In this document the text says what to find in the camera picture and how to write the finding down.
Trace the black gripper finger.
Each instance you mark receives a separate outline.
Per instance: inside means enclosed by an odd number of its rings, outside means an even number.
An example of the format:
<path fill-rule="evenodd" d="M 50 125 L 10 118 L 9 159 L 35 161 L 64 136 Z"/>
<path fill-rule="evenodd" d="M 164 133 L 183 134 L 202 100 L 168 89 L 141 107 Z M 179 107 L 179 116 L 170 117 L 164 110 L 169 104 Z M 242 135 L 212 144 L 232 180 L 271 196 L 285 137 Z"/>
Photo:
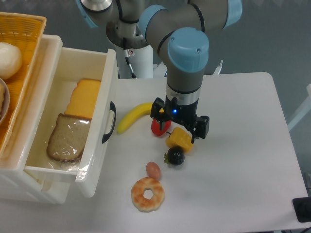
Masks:
<path fill-rule="evenodd" d="M 168 113 L 165 112 L 165 102 L 157 97 L 152 104 L 150 117 L 159 123 L 159 129 L 163 130 L 167 121 L 171 120 Z"/>
<path fill-rule="evenodd" d="M 205 139 L 209 131 L 209 117 L 196 116 L 195 122 L 191 126 L 191 143 L 193 144 L 196 139 Z"/>

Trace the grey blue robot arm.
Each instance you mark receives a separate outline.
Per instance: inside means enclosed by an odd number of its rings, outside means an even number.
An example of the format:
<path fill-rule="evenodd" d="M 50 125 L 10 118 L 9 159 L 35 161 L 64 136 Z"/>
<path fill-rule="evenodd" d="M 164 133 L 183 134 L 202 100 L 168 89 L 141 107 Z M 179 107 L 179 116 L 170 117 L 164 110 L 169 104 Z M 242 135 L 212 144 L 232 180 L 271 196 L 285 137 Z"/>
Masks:
<path fill-rule="evenodd" d="M 157 98 L 151 118 L 184 126 L 193 139 L 205 138 L 209 117 L 196 113 L 205 67 L 207 34 L 236 23 L 242 15 L 240 0 L 189 0 L 175 10 L 146 0 L 80 0 L 77 4 L 94 24 L 118 23 L 115 44 L 124 49 L 142 40 L 167 67 L 166 98 Z"/>

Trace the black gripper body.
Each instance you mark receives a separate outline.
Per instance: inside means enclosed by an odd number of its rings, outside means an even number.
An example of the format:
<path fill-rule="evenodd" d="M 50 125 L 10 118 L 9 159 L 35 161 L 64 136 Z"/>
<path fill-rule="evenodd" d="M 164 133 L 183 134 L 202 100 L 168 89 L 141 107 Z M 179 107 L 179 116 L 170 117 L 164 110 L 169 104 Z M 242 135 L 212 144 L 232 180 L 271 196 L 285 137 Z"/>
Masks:
<path fill-rule="evenodd" d="M 165 112 L 171 117 L 171 121 L 184 126 L 189 132 L 195 122 L 200 91 L 192 93 L 178 93 L 167 90 L 165 102 Z"/>

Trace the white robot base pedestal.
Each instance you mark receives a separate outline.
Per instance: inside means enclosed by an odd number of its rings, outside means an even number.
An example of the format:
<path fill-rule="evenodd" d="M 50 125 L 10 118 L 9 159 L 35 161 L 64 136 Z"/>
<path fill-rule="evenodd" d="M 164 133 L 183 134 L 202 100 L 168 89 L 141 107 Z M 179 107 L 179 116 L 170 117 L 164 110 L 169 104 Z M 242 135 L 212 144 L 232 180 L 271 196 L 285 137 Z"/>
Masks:
<path fill-rule="evenodd" d="M 153 77 L 153 48 L 137 23 L 111 21 L 106 25 L 106 35 L 116 51 L 120 79 Z"/>

